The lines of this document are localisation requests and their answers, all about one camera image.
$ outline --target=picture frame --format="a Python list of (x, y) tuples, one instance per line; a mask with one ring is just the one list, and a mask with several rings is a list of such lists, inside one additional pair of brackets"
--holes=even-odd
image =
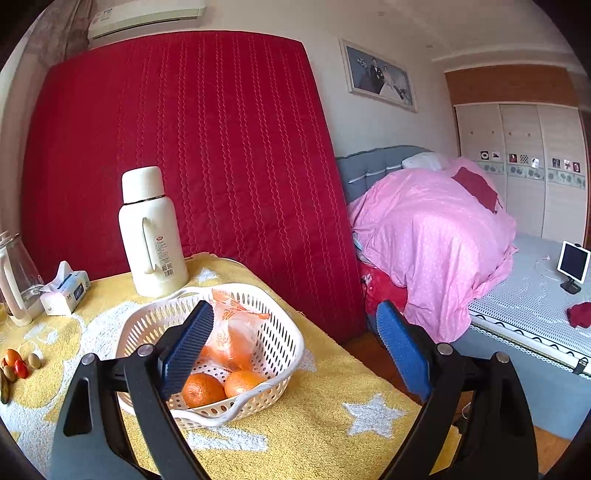
[(404, 66), (344, 39), (340, 39), (340, 49), (350, 93), (418, 112), (413, 84)]

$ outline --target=glass kettle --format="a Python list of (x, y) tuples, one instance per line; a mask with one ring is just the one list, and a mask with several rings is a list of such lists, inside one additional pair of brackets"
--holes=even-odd
[(41, 287), (43, 279), (21, 235), (0, 235), (0, 302), (8, 316), (19, 327), (28, 325), (43, 312)]

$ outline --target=air conditioner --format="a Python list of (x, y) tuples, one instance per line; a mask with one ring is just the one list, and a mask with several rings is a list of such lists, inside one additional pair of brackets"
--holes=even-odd
[(205, 13), (205, 0), (136, 0), (98, 12), (88, 28), (88, 39), (174, 20), (187, 20)]

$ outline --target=yellow tablecloth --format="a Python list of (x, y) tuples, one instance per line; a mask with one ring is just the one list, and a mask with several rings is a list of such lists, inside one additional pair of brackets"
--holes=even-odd
[[(406, 437), (419, 406), (292, 309), (244, 266), (209, 254), (187, 261), (190, 284), (248, 283), (269, 293), (306, 342), (306, 356), (279, 402), (222, 427), (184, 431), (213, 479), (377, 479)], [(0, 416), (33, 464), (47, 476), (51, 440), (63, 397), (89, 352), (112, 358), (129, 312), (149, 299), (130, 274), (92, 282), (70, 316), (40, 316), (27, 327), (0, 320), (0, 348), (36, 352), (44, 366), (13, 386)], [(135, 417), (124, 420), (138, 461), (155, 471)], [(452, 427), (436, 469), (448, 465), (459, 441)]]

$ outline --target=curtain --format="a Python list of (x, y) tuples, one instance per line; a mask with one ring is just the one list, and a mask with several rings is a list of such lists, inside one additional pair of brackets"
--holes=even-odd
[(0, 72), (0, 232), (20, 229), (22, 162), (37, 96), (50, 67), (88, 49), (91, 7), (92, 0), (54, 1)]

